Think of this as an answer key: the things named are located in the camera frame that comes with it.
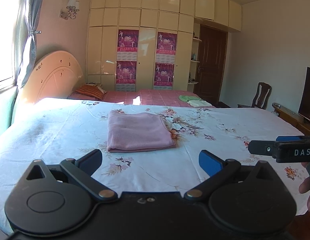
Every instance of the folded pink shirt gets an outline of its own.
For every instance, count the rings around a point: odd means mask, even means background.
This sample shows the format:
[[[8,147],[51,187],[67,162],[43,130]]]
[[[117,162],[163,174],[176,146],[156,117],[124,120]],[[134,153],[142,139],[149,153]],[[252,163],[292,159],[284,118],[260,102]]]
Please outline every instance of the folded pink shirt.
[[[176,147],[176,143],[160,115],[110,111],[107,138],[109,152],[146,152],[171,147]]]

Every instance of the curtain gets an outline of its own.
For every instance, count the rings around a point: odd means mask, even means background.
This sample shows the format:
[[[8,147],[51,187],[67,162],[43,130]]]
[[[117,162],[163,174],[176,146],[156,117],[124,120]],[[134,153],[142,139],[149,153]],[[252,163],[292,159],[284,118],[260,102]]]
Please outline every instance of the curtain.
[[[17,86],[21,89],[27,82],[36,60],[36,28],[43,0],[21,0],[19,26],[16,31],[15,58]]]

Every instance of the window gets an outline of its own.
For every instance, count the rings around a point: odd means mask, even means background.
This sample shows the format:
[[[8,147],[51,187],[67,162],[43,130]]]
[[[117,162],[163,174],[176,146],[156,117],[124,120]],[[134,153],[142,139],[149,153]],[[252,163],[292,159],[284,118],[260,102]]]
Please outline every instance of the window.
[[[0,0],[0,89],[15,83],[15,27],[20,0]]]

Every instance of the white bedsheet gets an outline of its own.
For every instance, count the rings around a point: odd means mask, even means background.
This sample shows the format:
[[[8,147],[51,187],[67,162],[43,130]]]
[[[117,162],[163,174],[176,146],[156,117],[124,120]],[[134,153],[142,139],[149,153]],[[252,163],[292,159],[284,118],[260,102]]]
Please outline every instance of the white bedsheet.
[[[110,154],[106,151],[107,116],[121,113],[161,114],[178,147],[153,152]],[[0,228],[12,232],[4,214],[9,193],[33,159],[58,164],[80,158],[93,149],[103,153],[103,164],[93,178],[115,190],[180,191],[184,194],[209,176],[199,167],[198,155],[206,149],[222,159],[234,158],[245,165],[267,160],[288,187],[298,206],[306,211],[309,194],[298,186],[308,177],[299,164],[279,164],[269,156],[253,156],[251,140],[275,140],[301,135],[297,129],[261,109],[196,109],[166,106],[132,106],[113,103],[46,98],[14,123],[0,137]]]

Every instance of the wall sconce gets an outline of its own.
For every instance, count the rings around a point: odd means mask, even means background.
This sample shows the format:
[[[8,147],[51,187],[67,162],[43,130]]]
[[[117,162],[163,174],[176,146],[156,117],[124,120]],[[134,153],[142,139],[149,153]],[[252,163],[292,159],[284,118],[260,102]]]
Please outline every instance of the wall sconce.
[[[79,11],[79,1],[69,0],[66,8],[68,9],[68,12],[63,12],[61,10],[61,14],[59,15],[60,18],[63,18],[64,20],[68,20],[68,18],[71,18],[72,20],[76,19],[76,14]]]

